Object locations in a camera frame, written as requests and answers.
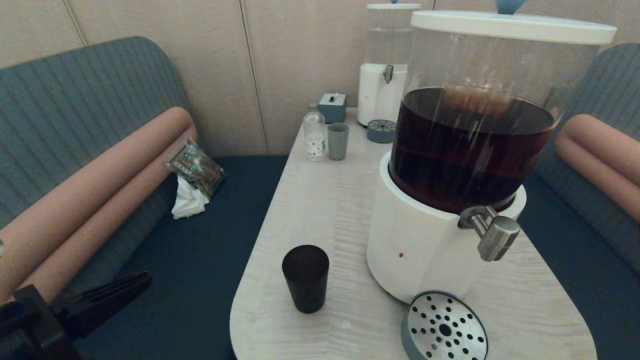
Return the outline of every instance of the black cup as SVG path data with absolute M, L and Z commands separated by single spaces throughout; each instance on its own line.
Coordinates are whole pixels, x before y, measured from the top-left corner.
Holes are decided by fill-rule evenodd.
M 282 260 L 282 272 L 296 309 L 311 314 L 324 305 L 329 257 L 317 246 L 300 245 Z

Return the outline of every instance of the gray cup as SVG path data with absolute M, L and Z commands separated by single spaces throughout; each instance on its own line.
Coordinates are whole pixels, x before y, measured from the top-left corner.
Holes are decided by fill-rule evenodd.
M 341 122 L 334 122 L 326 127 L 326 132 L 329 138 L 329 158 L 343 160 L 347 156 L 349 126 Z

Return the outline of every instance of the snack bag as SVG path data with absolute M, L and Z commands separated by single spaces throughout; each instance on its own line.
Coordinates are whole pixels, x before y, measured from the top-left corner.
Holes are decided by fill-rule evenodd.
M 184 146 L 164 165 L 183 177 L 191 186 L 200 189 L 208 199 L 211 199 L 222 180 L 227 177 L 220 165 L 208 157 L 192 139 L 187 139 Z

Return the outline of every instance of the clear plastic container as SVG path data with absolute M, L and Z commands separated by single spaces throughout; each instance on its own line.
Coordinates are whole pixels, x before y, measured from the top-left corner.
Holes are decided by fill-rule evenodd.
M 460 213 L 509 205 L 616 28 L 477 12 L 415 12 L 389 172 L 409 196 Z
M 411 53 L 411 14 L 420 4 L 367 5 L 365 63 L 406 64 Z
M 305 150 L 309 160 L 320 161 L 324 159 L 326 152 L 325 119 L 318 110 L 318 104 L 309 104 L 308 108 L 309 112 L 302 120 L 305 131 Z

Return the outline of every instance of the wall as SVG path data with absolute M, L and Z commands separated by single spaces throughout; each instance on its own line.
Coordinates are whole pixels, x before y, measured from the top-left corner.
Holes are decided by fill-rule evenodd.
M 269 149 L 288 154 L 307 104 L 327 91 L 358 99 L 367 3 L 241 0 Z M 432 9 L 433 0 L 411 1 Z
M 83 45 L 62 0 L 2 0 L 0 17 L 0 69 Z
M 178 68 L 213 156 L 267 153 L 238 0 L 68 0 L 89 45 L 132 35 Z
M 287 154 L 308 102 L 340 91 L 356 104 L 365 5 L 383 2 L 2 0 L 0 68 L 142 35 L 176 64 L 209 153 Z M 493 0 L 416 2 L 495 11 Z M 529 0 L 521 12 L 606 22 L 616 44 L 640 41 L 638 0 Z

